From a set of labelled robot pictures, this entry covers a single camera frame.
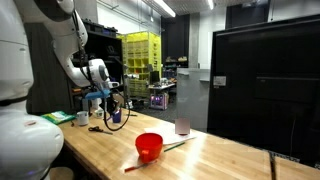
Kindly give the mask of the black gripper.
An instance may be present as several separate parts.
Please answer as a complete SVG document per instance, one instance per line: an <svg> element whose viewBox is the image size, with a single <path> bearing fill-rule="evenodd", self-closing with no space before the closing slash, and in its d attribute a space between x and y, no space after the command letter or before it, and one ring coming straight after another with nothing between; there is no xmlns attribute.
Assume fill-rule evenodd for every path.
<svg viewBox="0 0 320 180"><path fill-rule="evenodd" d="M110 115L113 115L119 108L119 102L112 97L108 97L106 102L107 102L107 112Z"/></svg>

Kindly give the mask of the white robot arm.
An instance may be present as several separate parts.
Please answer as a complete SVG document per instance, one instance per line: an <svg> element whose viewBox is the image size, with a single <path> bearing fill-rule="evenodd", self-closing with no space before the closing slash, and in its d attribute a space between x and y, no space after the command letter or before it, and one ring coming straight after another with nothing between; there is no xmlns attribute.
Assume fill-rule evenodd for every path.
<svg viewBox="0 0 320 180"><path fill-rule="evenodd" d="M101 59L85 68L72 58L88 41L74 0L0 0L0 180L50 180L51 164L64 145L58 125L28 111L34 70L27 24L43 25L53 53L71 81L80 86L117 87Z"/></svg>

